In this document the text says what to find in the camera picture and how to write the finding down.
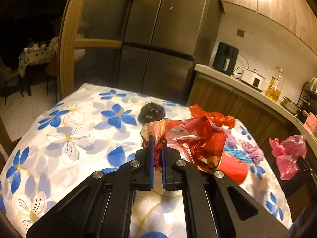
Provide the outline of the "pink plastic bag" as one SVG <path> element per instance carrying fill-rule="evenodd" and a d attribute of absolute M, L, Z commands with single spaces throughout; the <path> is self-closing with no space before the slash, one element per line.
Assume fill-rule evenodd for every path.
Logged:
<path fill-rule="evenodd" d="M 297 165 L 297 159 L 299 157 L 306 157 L 305 134 L 290 136 L 282 142 L 279 142 L 278 138 L 269 138 L 269 144 L 272 148 L 271 153 L 276 158 L 280 179 L 292 179 L 300 171 L 300 167 Z"/>

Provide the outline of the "red printed plastic bag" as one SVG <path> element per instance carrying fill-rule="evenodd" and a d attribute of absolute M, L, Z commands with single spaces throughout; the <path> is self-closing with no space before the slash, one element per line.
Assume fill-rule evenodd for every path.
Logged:
<path fill-rule="evenodd" d="M 163 167 L 162 149 L 167 145 L 200 171 L 212 173 L 221 161 L 226 142 L 225 132 L 206 117 L 153 121 L 143 126 L 140 134 L 144 148 L 149 146 L 149 137 L 154 137 L 154 166 L 159 171 Z"/>

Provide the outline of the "white kitchen countertop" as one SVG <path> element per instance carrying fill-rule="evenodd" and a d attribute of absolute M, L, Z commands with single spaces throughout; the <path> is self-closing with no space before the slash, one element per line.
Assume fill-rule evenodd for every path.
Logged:
<path fill-rule="evenodd" d="M 314 155 L 316 155 L 316 138 L 314 137 L 314 135 L 310 134 L 303 123 L 291 112 L 286 110 L 285 107 L 281 106 L 280 103 L 268 99 L 266 96 L 264 96 L 264 94 L 256 91 L 252 87 L 244 84 L 243 82 L 240 82 L 239 80 L 231 76 L 214 70 L 210 66 L 195 64 L 194 70 L 198 73 L 198 76 L 204 77 L 205 79 L 214 82 L 215 84 L 218 84 L 220 86 L 223 86 L 224 88 L 227 88 L 231 91 L 237 90 L 240 93 L 244 93 L 245 95 L 261 102 L 278 114 L 282 115 L 285 119 L 290 121 L 297 128 L 297 130 L 301 132 L 301 134 L 305 134 L 306 141 L 308 142 Z"/>

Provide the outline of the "pink utensil basket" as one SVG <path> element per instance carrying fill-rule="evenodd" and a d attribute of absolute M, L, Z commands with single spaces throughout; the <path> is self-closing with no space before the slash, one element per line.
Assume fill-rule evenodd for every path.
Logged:
<path fill-rule="evenodd" d="M 317 131 L 317 117 L 310 112 L 306 118 L 304 123 L 304 127 L 310 132 L 310 134 L 314 135 Z"/>

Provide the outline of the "blue crumpled glove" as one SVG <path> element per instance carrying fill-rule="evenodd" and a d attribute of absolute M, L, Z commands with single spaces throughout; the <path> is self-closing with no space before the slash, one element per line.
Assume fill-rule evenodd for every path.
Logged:
<path fill-rule="evenodd" d="M 246 165 L 253 164 L 253 160 L 247 156 L 247 153 L 245 151 L 241 151 L 235 148 L 230 148 L 228 143 L 225 144 L 224 151 L 230 154 L 231 156 L 239 159 Z"/>

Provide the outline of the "wooden cabinet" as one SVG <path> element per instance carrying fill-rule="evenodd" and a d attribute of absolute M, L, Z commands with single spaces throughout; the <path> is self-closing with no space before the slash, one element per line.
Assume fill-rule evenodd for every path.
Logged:
<path fill-rule="evenodd" d="M 195 76 L 187 104 L 198 104 L 207 112 L 220 112 L 239 119 L 262 149 L 269 164 L 275 160 L 269 139 L 283 141 L 300 134 L 290 120 L 268 105 L 202 73 Z"/>
<path fill-rule="evenodd" d="M 316 53 L 316 16 L 306 0 L 221 0 L 273 20 Z"/>

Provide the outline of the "black dish rack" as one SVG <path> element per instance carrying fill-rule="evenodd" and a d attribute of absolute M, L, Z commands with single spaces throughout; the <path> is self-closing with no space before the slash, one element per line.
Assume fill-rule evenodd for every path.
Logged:
<path fill-rule="evenodd" d="M 303 85 L 300 98 L 298 100 L 300 112 L 298 118 L 302 123 L 305 123 L 307 116 L 312 113 L 316 116 L 317 110 L 317 91 L 316 91 L 316 77 Z"/>

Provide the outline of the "steel bowl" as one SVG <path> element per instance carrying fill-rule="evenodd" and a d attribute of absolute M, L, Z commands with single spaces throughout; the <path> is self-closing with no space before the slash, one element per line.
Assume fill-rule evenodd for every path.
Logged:
<path fill-rule="evenodd" d="M 295 116 L 300 112 L 300 107 L 288 97 L 283 97 L 282 106 Z"/>

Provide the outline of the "floral blue white tablecloth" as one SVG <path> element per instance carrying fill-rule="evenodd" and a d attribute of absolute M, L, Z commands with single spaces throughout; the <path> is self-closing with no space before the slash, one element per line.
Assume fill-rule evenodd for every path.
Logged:
<path fill-rule="evenodd" d="M 137 117 L 147 103 L 174 120 L 192 118 L 188 107 L 159 98 L 83 84 L 35 119 L 1 172 L 1 210 L 22 237 L 57 202 L 96 170 L 110 173 L 134 159 L 142 148 L 142 124 Z M 230 146 L 257 146 L 247 128 L 235 120 L 225 130 Z M 287 229 L 292 226 L 284 192 L 266 159 L 248 166 L 240 187 Z M 154 189 L 137 192 L 130 237 L 186 237 L 180 191 L 162 189 L 155 171 Z"/>

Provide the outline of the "red crumpled plastic bag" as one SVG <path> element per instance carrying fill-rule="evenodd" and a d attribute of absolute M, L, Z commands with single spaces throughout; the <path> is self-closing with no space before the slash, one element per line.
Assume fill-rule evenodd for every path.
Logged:
<path fill-rule="evenodd" d="M 189 107 L 193 117 L 206 117 L 218 127 L 235 127 L 235 118 L 232 115 L 224 115 L 220 112 L 206 112 L 198 104 Z"/>

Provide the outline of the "cooking oil bottle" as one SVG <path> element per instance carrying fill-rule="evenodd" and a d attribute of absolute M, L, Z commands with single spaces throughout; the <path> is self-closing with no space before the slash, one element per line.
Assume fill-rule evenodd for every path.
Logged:
<path fill-rule="evenodd" d="M 271 78 L 269 87 L 266 91 L 266 97 L 274 102 L 277 102 L 281 94 L 283 84 L 283 70 L 280 67 L 276 67 L 276 73 Z"/>

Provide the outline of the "crumpled black plastic bag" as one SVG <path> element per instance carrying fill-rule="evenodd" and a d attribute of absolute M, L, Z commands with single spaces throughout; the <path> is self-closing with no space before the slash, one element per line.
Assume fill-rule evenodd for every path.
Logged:
<path fill-rule="evenodd" d="M 145 125 L 153 121 L 159 121 L 165 118 L 165 110 L 161 105 L 150 102 L 143 106 L 138 115 L 138 121 Z"/>

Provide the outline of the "black air fryer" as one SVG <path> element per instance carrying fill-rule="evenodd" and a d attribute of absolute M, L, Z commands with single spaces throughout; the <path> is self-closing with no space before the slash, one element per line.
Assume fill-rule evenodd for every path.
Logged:
<path fill-rule="evenodd" d="M 236 65 L 238 54 L 239 50 L 236 47 L 228 45 L 224 42 L 220 42 L 212 68 L 226 75 L 232 75 Z"/>

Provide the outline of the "wooden upper cabinet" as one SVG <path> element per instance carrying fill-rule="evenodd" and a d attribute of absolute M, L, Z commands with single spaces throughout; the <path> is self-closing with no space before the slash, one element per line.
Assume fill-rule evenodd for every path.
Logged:
<path fill-rule="evenodd" d="M 306 0 L 221 0 L 273 20 L 316 53 L 316 16 Z"/>

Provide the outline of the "wooden framed glass door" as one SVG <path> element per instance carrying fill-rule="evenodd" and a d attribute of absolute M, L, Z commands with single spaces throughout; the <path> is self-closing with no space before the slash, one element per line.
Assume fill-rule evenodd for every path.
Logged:
<path fill-rule="evenodd" d="M 133 0 L 68 0 L 58 41 L 61 98 L 82 84 L 115 87 Z"/>

